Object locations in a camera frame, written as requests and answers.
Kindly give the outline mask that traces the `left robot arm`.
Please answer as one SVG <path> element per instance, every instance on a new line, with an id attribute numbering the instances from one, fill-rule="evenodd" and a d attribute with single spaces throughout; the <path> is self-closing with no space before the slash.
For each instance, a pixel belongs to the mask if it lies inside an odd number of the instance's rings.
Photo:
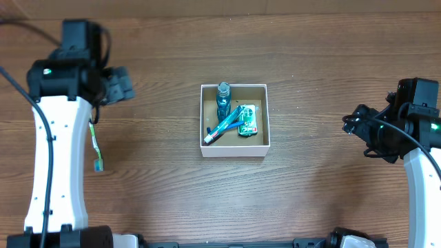
<path id="1" fill-rule="evenodd" d="M 135 234 L 90 227 L 83 178 L 87 136 L 99 109 L 134 97 L 124 67 L 111 68 L 108 30 L 88 20 L 65 20 L 56 49 L 35 61 L 21 91 L 36 128 L 32 199 L 22 234 L 9 247 L 141 247 Z"/>

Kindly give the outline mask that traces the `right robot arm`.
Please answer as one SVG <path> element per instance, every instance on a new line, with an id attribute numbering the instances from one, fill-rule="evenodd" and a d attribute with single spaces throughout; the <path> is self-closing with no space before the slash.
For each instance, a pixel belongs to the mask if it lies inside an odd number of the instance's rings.
<path id="1" fill-rule="evenodd" d="M 440 246 L 439 83 L 399 81 L 381 111 L 360 104 L 342 118 L 342 129 L 363 140 L 364 155 L 404 162 L 409 188 L 409 247 Z"/>

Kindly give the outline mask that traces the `green white toothbrush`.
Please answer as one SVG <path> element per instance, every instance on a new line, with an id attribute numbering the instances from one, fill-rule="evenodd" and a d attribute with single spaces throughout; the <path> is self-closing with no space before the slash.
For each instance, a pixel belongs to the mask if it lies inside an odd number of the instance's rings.
<path id="1" fill-rule="evenodd" d="M 90 133 L 91 133 L 92 146 L 97 154 L 97 159 L 94 160 L 94 171 L 95 172 L 102 172 L 104 170 L 103 157 L 101 155 L 99 144 L 96 139 L 94 125 L 92 123 L 89 123 L 89 128 L 90 128 Z"/>

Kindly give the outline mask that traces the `blue disposable razor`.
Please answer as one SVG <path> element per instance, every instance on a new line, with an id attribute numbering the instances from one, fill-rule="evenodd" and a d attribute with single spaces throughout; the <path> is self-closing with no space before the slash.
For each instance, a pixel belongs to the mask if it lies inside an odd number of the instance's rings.
<path id="1" fill-rule="evenodd" d="M 229 126 L 227 126 L 227 127 L 221 132 L 221 134 L 222 134 L 223 132 L 226 132 L 226 131 L 228 131 L 228 130 L 231 130 L 231 129 L 237 128 L 237 127 L 239 127 L 239 126 L 241 126 L 241 125 L 244 125 L 244 124 L 245 124 L 244 121 L 236 121 L 235 123 L 232 123 L 232 124 L 230 124 Z"/>

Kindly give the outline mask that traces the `blue mouthwash bottle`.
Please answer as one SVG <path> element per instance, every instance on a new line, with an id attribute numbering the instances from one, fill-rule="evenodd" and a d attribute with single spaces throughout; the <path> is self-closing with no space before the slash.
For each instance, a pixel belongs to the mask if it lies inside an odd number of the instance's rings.
<path id="1" fill-rule="evenodd" d="M 221 82 L 217 87 L 216 104 L 218 121 L 222 122 L 231 112 L 231 88 L 226 82 Z"/>

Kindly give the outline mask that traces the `Colgate toothpaste tube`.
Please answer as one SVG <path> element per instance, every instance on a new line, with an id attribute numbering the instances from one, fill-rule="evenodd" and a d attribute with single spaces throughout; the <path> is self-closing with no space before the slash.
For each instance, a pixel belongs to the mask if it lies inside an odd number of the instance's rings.
<path id="1" fill-rule="evenodd" d="M 239 105 L 230 115 L 220 122 L 204 139 L 205 144 L 210 144 L 221 136 L 221 132 L 230 124 L 235 123 L 238 116 L 243 111 L 243 106 Z"/>

